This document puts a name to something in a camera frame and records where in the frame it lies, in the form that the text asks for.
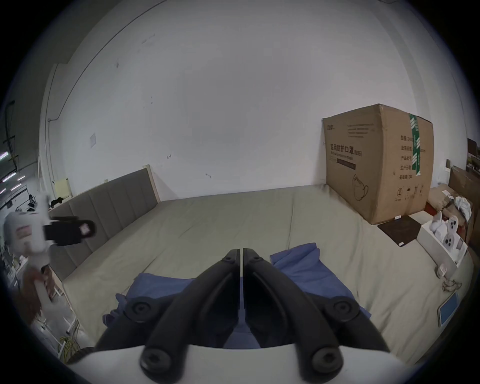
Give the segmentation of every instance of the screw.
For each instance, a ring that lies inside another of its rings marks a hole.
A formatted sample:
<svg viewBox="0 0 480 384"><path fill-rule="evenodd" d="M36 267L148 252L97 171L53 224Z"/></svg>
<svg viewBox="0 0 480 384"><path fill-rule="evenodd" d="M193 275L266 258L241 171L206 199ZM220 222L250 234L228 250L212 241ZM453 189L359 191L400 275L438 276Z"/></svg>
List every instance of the screw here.
<svg viewBox="0 0 480 384"><path fill-rule="evenodd" d="M139 302L133 306L132 310L133 310L133 313L135 313L136 315L139 315L139 314L148 312L150 310L150 305L144 302Z"/></svg>
<svg viewBox="0 0 480 384"><path fill-rule="evenodd" d="M312 357L312 367L318 373L331 373L340 369L342 365L343 359L338 348L321 348Z"/></svg>
<svg viewBox="0 0 480 384"><path fill-rule="evenodd" d="M346 301L340 301L338 303L335 303L333 308L340 313L349 313L352 309L350 304L347 303Z"/></svg>
<svg viewBox="0 0 480 384"><path fill-rule="evenodd" d="M164 373L172 365L172 359L165 351L157 348L144 350L140 358L140 365L146 371L152 373Z"/></svg>

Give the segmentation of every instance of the white box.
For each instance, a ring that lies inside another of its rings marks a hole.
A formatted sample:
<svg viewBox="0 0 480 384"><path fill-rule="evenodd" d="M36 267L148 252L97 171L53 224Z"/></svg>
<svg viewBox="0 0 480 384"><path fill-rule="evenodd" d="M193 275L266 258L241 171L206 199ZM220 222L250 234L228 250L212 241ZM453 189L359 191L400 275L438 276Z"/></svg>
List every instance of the white box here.
<svg viewBox="0 0 480 384"><path fill-rule="evenodd" d="M462 263L462 260L467 252L467 245L458 234L455 234L455 244L451 251L442 245L442 243L430 231L430 224L432 221L427 221L420 227L420 232L417 235L417 241L427 251L435 263L440 266L443 264L447 269L445 277L450 280Z"/></svg>

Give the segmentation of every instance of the bed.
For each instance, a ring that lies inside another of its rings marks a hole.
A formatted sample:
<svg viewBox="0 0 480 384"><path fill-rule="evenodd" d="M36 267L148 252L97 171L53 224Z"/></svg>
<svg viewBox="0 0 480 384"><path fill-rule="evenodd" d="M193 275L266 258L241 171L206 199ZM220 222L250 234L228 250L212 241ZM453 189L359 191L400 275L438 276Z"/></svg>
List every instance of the bed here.
<svg viewBox="0 0 480 384"><path fill-rule="evenodd" d="M123 182L113 180L84 192L70 200L70 206L51 213L93 219L99 226L100 240L70 246L89 250L80 251L81 257L72 248L56 247L52 253L52 267L92 341L105 330L102 315L117 307L115 294L126 294L139 273L192 278L234 248L252 248L269 259L309 242L316 242L320 260L372 314L392 353L404 362L417 362L444 330L438 326L437 310L450 293L442 291L431 257L416 240L398 247L328 185L157 203L155 186L150 191L147 180L152 180L150 172L137 171ZM132 181L142 187L132 191ZM135 192L144 198L141 210ZM110 199L113 210L106 207L110 203L96 203L99 195ZM131 205L135 218L130 223L122 222L124 214L116 212L117 201ZM113 215L120 226L105 223L105 217ZM431 218L426 212L412 217L421 224ZM117 226L116 233L112 226ZM72 263L65 269L66 259ZM472 273L467 255L453 276L462 283L461 299Z"/></svg>

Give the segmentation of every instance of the white wall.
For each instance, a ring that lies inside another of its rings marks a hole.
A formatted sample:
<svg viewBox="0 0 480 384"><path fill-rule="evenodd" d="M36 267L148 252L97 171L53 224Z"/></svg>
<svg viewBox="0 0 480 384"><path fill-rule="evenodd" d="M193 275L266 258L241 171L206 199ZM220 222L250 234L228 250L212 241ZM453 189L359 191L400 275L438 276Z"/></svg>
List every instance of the white wall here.
<svg viewBox="0 0 480 384"><path fill-rule="evenodd" d="M471 91L408 5L167 1L101 50L156 3L120 3L55 73L51 168L74 193L144 164L162 200L319 183L322 118L375 103L433 122L433 185L465 167Z"/></svg>

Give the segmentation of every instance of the white cloth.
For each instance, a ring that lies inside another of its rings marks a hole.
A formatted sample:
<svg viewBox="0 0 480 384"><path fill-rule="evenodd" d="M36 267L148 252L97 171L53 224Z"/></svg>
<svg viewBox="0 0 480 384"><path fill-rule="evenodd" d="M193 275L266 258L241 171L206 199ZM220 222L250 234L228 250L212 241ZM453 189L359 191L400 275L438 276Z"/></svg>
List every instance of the white cloth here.
<svg viewBox="0 0 480 384"><path fill-rule="evenodd" d="M463 213L463 216L465 216L465 220L468 221L470 220L470 216L472 215L472 209L470 207L470 203L465 197L457 196L455 198L455 207Z"/></svg>

